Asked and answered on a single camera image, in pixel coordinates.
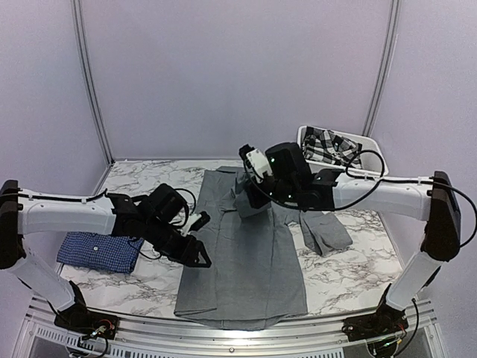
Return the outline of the grey long sleeve shirt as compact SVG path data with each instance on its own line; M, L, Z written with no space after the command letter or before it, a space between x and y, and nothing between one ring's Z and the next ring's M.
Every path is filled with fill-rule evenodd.
M300 212L275 204L254 210L245 174L222 166L203 175L198 207L211 219L197 238L210 268L185 267L174 314L224 330L263 330L308 312L303 273L289 229L299 224L307 248L320 256L353 241L332 213Z

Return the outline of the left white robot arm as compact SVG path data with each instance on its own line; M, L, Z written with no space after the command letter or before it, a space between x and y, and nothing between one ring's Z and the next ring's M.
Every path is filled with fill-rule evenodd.
M206 212L190 213L180 190L166 183L136 197L108 191L61 197L22 189L16 180L7 180L1 188L1 269L64 313L77 331L86 332L95 321L80 290L26 248L24 236L68 231L129 236L149 242L172 262L209 268L212 261L205 245L193 236L209 220Z

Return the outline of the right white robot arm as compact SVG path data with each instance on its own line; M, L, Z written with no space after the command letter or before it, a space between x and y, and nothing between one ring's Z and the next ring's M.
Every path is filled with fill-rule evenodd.
M397 311L403 311L461 249L461 212L444 172L429 178L356 175L349 169L314 173L295 142L283 142L266 151L243 145L238 155L254 208L274 202L303 212L373 210L425 222L419 249L383 295L381 308L370 316L374 333L387 333L398 322Z

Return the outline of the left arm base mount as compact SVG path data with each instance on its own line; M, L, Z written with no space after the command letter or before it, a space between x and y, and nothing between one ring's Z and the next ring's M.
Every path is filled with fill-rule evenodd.
M64 311L54 313L54 325L89 337L93 337L92 334L96 332L101 338L114 339L119 318L89 309L79 287L72 281L69 284L74 292L74 304Z

